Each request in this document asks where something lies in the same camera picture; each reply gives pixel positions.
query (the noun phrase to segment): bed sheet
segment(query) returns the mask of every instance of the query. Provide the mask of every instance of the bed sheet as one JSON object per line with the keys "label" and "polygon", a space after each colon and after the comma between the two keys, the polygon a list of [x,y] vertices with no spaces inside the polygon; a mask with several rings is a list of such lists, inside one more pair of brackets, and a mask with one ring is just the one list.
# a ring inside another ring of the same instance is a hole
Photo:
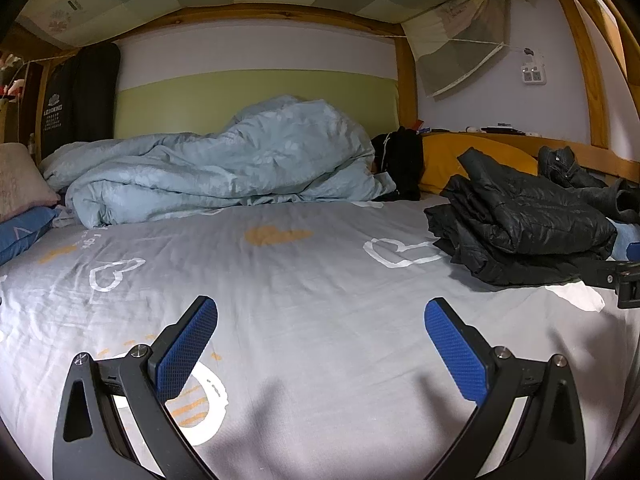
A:
{"label": "bed sheet", "polygon": [[[216,300],[218,327],[167,407],[219,478],[421,480],[474,408],[424,329],[425,304],[443,296],[491,345],[568,356],[591,477],[627,376],[638,378],[638,314],[618,310],[612,291],[587,312],[544,287],[475,280],[432,246],[422,210],[438,202],[235,206],[53,229],[0,267],[0,416],[50,480],[73,355],[150,343],[203,294]],[[157,468],[116,403],[143,465]]]}

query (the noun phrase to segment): yellow pillow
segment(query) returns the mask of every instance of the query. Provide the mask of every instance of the yellow pillow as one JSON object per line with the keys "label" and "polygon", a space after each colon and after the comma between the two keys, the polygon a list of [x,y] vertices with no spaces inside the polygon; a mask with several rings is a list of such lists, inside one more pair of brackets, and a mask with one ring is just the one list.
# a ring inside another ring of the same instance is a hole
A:
{"label": "yellow pillow", "polygon": [[424,174],[420,179],[420,189],[440,194],[453,175],[460,174],[468,178],[457,157],[469,148],[475,148],[500,164],[523,173],[538,174],[536,159],[508,144],[464,134],[430,135],[422,138]]}

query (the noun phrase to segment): light blue cloth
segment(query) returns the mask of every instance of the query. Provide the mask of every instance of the light blue cloth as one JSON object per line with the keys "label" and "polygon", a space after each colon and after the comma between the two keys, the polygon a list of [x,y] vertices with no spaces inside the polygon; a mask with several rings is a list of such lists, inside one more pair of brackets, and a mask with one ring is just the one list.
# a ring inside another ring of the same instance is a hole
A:
{"label": "light blue cloth", "polygon": [[395,189],[369,171],[363,127],[327,102],[292,102],[221,134],[155,134],[80,144],[45,160],[55,190],[88,228],[231,205],[372,200]]}
{"label": "light blue cloth", "polygon": [[614,260],[626,262],[628,260],[626,257],[626,248],[629,247],[630,243],[640,242],[640,225],[622,224],[614,222],[611,218],[609,221],[615,225],[616,230],[618,231],[618,236],[616,237],[616,243],[613,245],[613,252],[611,253],[611,256]]}

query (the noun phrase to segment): blue gripper pad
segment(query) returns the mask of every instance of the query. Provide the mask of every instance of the blue gripper pad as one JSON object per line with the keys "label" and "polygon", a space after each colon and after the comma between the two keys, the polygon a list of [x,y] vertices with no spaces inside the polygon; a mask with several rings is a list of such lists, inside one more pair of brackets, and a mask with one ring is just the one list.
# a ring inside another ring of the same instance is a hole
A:
{"label": "blue gripper pad", "polygon": [[180,394],[217,324],[216,303],[200,296],[178,323],[162,331],[152,347],[159,360],[153,370],[155,373],[150,374],[158,400],[166,402]]}
{"label": "blue gripper pad", "polygon": [[[450,312],[445,312],[439,302]],[[488,391],[486,369],[460,332],[465,326],[462,320],[446,301],[437,298],[424,309],[424,326],[462,396],[478,406],[482,404]]]}

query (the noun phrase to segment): blue pillow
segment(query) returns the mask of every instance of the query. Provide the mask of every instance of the blue pillow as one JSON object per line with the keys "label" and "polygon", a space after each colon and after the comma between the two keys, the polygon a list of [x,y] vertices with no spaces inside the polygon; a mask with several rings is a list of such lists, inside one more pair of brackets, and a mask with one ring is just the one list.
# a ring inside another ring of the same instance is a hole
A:
{"label": "blue pillow", "polygon": [[34,207],[0,224],[0,266],[31,247],[51,227],[58,213]]}

